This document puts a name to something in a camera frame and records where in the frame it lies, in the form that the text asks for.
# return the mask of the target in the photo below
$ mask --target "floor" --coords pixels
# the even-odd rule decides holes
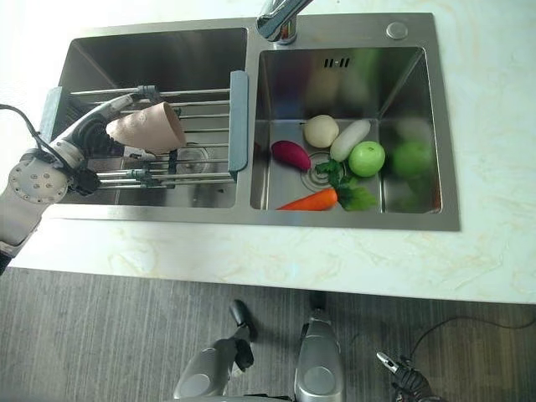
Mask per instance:
[[[0,278],[0,399],[164,401],[193,353],[230,335],[244,300],[260,324],[255,365],[229,394],[292,395],[308,293],[252,286],[10,270]],[[348,401],[388,401],[374,356],[409,353],[424,330],[453,315],[520,325],[536,306],[330,293]],[[416,366],[450,402],[536,399],[536,325],[507,330],[459,320],[426,337]]]

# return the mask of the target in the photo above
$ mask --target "sink button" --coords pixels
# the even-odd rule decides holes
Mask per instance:
[[[403,23],[394,22],[387,26],[385,32],[387,33],[387,36],[392,39],[404,39],[408,36],[408,27]]]

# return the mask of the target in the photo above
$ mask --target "purple sweet potato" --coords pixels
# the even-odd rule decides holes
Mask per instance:
[[[278,141],[271,146],[271,154],[279,162],[287,163],[296,168],[307,171],[311,168],[311,159],[307,152],[295,142]]]

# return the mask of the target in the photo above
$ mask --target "gray rack handle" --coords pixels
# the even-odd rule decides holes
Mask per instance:
[[[248,164],[248,75],[245,71],[231,73],[229,95],[229,173],[236,181],[237,173]]]

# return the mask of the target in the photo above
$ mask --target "leafy green vegetable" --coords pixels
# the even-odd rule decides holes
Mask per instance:
[[[337,191],[338,202],[347,211],[364,211],[377,205],[376,198],[365,187],[359,186],[356,177],[341,178],[343,165],[340,162],[330,159],[329,162],[318,163],[315,171],[327,174],[329,184]]]
[[[376,198],[358,185],[356,178],[345,176],[337,188],[338,202],[347,211],[364,211],[377,204]]]
[[[333,159],[330,159],[328,162],[325,163],[318,163],[315,166],[315,172],[317,172],[317,174],[326,173],[329,185],[335,189],[337,189],[338,187],[338,181],[340,179],[342,170],[343,165]]]

